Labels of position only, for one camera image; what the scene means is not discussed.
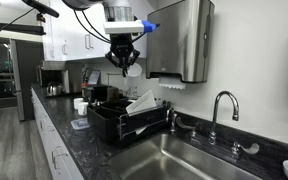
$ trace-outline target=paper towel dispenser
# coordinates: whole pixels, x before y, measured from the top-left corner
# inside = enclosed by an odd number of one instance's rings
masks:
[[[209,0],[184,0],[149,14],[160,26],[148,35],[146,78],[206,82],[213,16]]]

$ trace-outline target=upper cabinet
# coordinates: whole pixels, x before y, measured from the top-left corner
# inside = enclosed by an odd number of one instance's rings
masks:
[[[62,0],[43,0],[44,4],[55,9],[59,18],[44,15],[43,23],[46,35],[43,36],[45,60],[67,61],[104,57],[110,50],[110,44],[89,34],[79,24],[74,11],[67,7]],[[156,0],[131,0],[134,15],[141,20],[147,20],[147,15],[157,9]],[[92,25],[106,38],[103,23],[105,22],[104,7],[96,4],[84,11]],[[77,15],[83,25],[93,34],[97,33],[87,23],[82,12]],[[134,43],[134,48],[141,52],[140,57],[146,58],[146,36]]]

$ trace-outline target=wooden floor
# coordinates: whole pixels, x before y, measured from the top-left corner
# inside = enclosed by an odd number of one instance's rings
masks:
[[[20,123],[16,107],[0,109],[0,180],[8,179],[52,179],[36,122]]]

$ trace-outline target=refrigerator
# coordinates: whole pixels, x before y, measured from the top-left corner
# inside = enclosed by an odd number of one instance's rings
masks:
[[[10,51],[13,61],[19,120],[33,120],[35,117],[31,100],[31,84],[37,83],[36,67],[44,59],[43,44],[11,39]]]

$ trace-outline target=paper towel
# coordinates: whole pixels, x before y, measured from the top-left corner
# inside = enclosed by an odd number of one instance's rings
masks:
[[[159,86],[170,89],[185,89],[186,84],[182,83],[179,77],[160,77]]]

